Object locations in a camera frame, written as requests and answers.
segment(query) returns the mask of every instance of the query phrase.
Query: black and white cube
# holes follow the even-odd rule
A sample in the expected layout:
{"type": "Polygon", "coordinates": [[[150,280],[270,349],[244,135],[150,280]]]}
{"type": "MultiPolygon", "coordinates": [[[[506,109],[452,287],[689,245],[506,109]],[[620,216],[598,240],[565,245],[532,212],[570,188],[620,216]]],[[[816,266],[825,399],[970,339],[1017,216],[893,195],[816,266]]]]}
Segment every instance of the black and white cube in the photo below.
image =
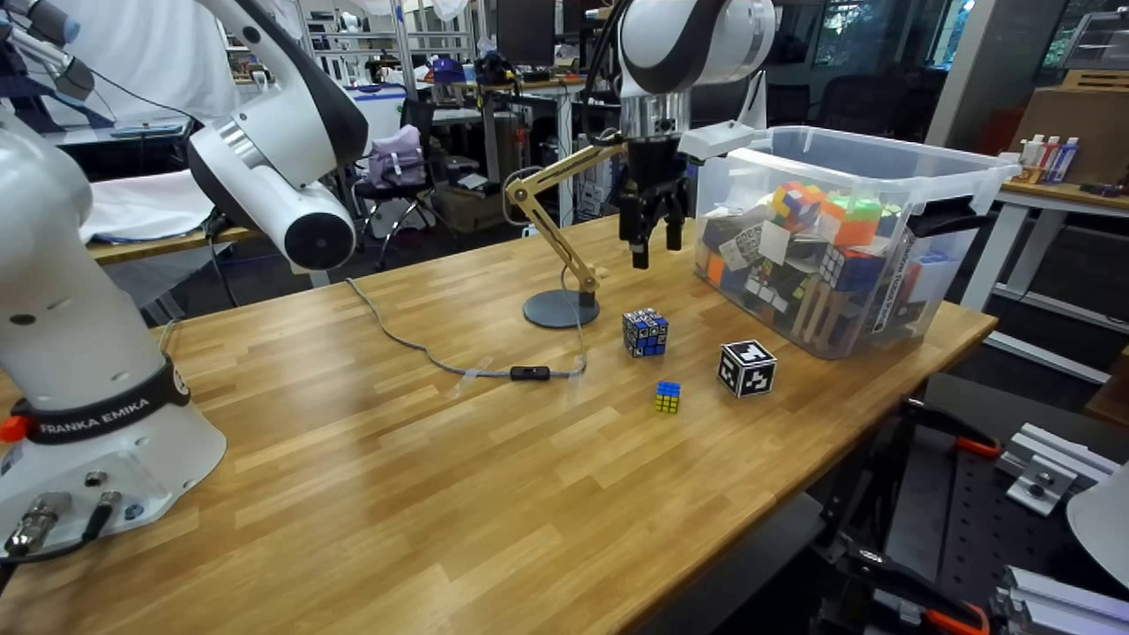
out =
{"type": "Polygon", "coordinates": [[[736,394],[767,392],[771,373],[774,373],[774,355],[760,342],[742,339],[742,342],[718,346],[714,378],[731,392],[736,392],[736,394]]]}

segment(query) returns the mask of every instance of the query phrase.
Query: lamp arm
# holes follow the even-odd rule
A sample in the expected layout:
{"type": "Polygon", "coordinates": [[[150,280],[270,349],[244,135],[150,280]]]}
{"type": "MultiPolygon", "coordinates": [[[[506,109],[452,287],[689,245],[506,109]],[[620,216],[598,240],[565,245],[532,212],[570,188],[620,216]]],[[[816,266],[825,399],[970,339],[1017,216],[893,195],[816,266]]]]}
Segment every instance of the lamp arm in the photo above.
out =
{"type": "Polygon", "coordinates": [[[559,226],[543,212],[543,205],[536,201],[536,195],[558,188],[559,180],[609,160],[620,157],[623,144],[585,144],[522,180],[510,180],[504,188],[504,196],[522,209],[522,216],[539,229],[539,238],[558,249],[559,266],[579,280],[580,294],[592,294],[597,272],[579,258],[579,249],[565,240],[559,226]]]}

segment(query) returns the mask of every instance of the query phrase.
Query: lamp base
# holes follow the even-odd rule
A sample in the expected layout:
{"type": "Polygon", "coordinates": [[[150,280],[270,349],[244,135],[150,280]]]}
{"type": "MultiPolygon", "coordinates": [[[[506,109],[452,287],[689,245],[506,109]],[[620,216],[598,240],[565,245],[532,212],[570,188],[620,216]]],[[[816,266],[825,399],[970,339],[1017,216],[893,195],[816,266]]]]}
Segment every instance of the lamp base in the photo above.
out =
{"type": "Polygon", "coordinates": [[[526,301],[526,320],[549,331],[566,331],[597,320],[598,302],[592,294],[545,291],[526,301]]]}

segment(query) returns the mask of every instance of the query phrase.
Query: office chair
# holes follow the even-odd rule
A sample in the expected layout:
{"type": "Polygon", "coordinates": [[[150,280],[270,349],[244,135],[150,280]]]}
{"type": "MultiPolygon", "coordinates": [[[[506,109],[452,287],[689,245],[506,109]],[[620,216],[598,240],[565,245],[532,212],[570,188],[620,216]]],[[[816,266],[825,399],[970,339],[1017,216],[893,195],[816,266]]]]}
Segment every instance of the office chair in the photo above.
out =
{"type": "Polygon", "coordinates": [[[443,180],[443,147],[431,137],[433,107],[419,98],[403,101],[403,128],[392,137],[373,140],[358,166],[355,180],[355,209],[362,238],[380,240],[376,268],[383,268],[392,240],[405,229],[408,220],[416,226],[433,229],[431,191],[443,180]],[[392,201],[405,201],[388,229],[380,209],[392,201]]]}

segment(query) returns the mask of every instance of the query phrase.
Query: clear plastic bin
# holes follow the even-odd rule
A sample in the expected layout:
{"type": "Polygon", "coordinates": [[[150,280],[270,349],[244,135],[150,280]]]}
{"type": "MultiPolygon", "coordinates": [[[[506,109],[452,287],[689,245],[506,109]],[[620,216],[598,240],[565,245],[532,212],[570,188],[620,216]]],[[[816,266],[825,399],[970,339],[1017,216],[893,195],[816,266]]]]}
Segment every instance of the clear plastic bin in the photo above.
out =
{"type": "Polygon", "coordinates": [[[918,339],[1012,172],[1012,157],[771,128],[702,166],[695,272],[816,355],[918,339]],[[961,216],[934,221],[943,201],[961,216]]]}

